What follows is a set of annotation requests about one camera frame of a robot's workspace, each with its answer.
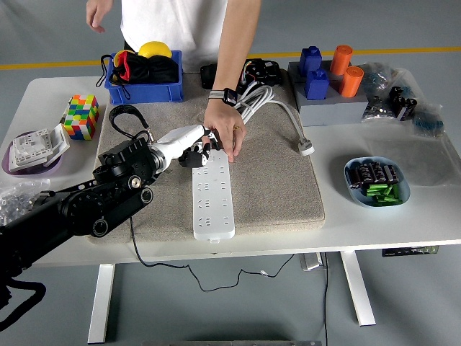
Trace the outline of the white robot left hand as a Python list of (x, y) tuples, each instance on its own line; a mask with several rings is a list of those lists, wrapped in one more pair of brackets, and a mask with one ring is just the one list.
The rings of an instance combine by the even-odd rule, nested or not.
[(203, 125), (188, 125), (171, 130), (166, 135), (151, 144), (151, 149), (161, 161), (158, 173), (165, 171), (173, 159), (178, 159), (183, 152), (200, 141), (202, 137), (215, 140), (214, 133)]

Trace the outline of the person's left hand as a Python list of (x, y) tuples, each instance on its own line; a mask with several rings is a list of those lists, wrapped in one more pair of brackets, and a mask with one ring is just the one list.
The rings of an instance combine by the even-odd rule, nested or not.
[(209, 99), (205, 110), (204, 126), (218, 133), (229, 162), (234, 162), (247, 134), (241, 114), (220, 99)]

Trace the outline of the person's right hand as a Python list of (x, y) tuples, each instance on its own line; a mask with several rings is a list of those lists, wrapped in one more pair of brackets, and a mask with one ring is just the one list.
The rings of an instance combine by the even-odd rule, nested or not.
[(91, 30), (104, 33), (102, 26), (104, 17), (112, 10), (113, 0), (88, 0), (86, 2), (86, 23)]

